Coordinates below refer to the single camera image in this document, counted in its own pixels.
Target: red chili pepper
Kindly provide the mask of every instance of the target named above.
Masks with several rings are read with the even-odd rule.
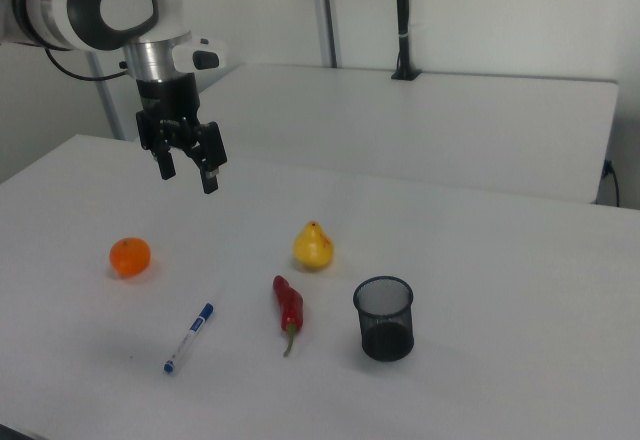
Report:
[[[289,345],[283,354],[286,357],[291,351],[296,333],[302,328],[302,295],[291,288],[289,282],[280,275],[273,279],[273,290],[278,297],[282,313],[280,328],[289,336]]]

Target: black pole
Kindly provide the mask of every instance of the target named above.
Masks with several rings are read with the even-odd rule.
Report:
[[[409,58],[409,0],[396,0],[398,4],[398,54],[396,73],[391,78],[394,80],[413,80],[420,75],[420,70],[411,67]]]

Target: chili pepper stem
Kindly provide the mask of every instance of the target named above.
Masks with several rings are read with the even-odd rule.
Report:
[[[293,347],[293,339],[296,337],[296,332],[298,328],[295,323],[289,323],[287,325],[287,335],[289,337],[289,345],[287,345],[287,349],[282,354],[283,357],[288,357],[291,352],[291,347]]]

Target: black cable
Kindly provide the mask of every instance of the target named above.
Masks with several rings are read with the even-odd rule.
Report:
[[[49,60],[51,60],[51,63],[53,63],[53,65],[58,70],[60,70],[65,75],[69,75],[70,77],[75,78],[76,80],[82,80],[83,82],[104,82],[106,80],[112,80],[114,78],[123,77],[127,74],[127,72],[124,71],[120,73],[114,73],[113,75],[107,75],[106,77],[85,77],[83,75],[77,75],[73,72],[70,72],[69,70],[64,68],[62,65],[60,65],[58,61],[55,58],[53,58],[53,55],[51,54],[51,50],[49,50],[48,48],[45,48],[44,52],[47,54],[47,57],[49,57]]]
[[[616,186],[616,207],[620,208],[620,189],[618,188],[618,177],[616,175],[616,171],[611,168],[611,175],[613,175],[613,183]]]
[[[616,207],[620,207],[620,187],[618,185],[618,176],[616,175],[616,171],[613,169],[613,164],[611,160],[605,160],[604,166],[602,167],[602,179],[605,179],[611,174],[613,176],[613,183],[616,187]]]

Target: black mesh pencil cup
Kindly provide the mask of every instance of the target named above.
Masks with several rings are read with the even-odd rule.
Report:
[[[367,355],[393,362],[409,354],[413,348],[412,303],[411,287],[396,277],[374,277],[356,289],[353,304]]]

